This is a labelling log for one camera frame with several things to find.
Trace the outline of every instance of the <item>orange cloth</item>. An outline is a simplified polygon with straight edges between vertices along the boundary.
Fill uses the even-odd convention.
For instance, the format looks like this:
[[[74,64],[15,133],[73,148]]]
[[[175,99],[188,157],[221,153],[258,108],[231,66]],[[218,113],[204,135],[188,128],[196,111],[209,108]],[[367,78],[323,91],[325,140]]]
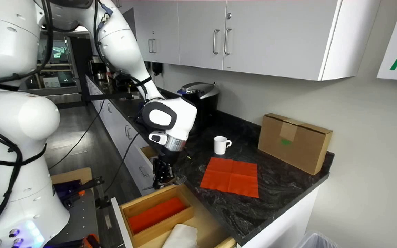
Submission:
[[[257,164],[212,157],[200,187],[259,198]]]
[[[141,232],[155,224],[185,210],[186,206],[177,197],[158,204],[128,219],[134,234]]]

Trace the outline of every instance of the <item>white wall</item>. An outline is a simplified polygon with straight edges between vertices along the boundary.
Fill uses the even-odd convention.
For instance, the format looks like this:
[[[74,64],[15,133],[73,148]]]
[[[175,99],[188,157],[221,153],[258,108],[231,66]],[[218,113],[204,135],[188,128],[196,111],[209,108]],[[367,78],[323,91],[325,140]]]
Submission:
[[[383,0],[358,76],[346,80],[166,65],[156,84],[176,92],[186,83],[216,81],[221,111],[257,124],[273,112],[334,130],[329,150],[336,157],[309,229],[344,248],[397,247],[397,81],[376,79],[396,20],[397,0]]]

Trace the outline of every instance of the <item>wooden drawer organizer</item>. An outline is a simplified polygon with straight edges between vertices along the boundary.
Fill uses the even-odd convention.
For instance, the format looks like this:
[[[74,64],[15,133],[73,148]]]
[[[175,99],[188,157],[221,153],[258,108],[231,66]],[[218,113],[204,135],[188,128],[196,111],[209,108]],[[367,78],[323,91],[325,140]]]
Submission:
[[[175,196],[189,207],[138,234],[131,232],[129,217],[138,215]],[[172,228],[179,223],[197,228],[197,244],[200,248],[232,248],[236,245],[235,240],[227,234],[185,185],[164,187],[120,206],[115,198],[111,202],[126,248],[161,248]]]

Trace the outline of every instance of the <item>cabinet door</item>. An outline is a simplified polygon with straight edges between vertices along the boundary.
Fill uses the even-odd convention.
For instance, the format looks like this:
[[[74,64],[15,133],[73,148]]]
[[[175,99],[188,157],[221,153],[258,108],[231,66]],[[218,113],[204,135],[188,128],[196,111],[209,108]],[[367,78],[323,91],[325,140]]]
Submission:
[[[134,7],[134,17],[143,59],[178,64],[177,1],[140,1]]]
[[[336,9],[336,0],[228,0],[223,69],[318,80]]]
[[[180,64],[222,69],[226,0],[179,1]]]

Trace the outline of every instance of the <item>black marble countertop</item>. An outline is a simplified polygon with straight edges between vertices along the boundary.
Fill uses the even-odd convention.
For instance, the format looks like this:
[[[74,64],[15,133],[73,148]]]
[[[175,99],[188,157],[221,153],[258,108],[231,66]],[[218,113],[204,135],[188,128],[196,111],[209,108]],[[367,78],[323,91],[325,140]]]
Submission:
[[[168,97],[176,96],[164,90],[161,93]],[[158,144],[148,140],[151,130],[139,122],[132,123],[143,100],[110,101],[141,132],[149,145],[159,149]],[[183,152],[173,168],[178,176],[187,177],[187,187],[240,245],[246,244],[324,182],[329,177],[334,158],[333,153],[327,152],[323,168],[312,176],[258,150],[260,128],[259,125],[218,112],[211,127],[200,137],[190,137],[186,143],[186,151],[191,159]],[[219,135],[227,137],[233,143],[224,155],[214,154],[214,137]],[[200,183],[211,157],[257,163],[259,198],[201,188]]]

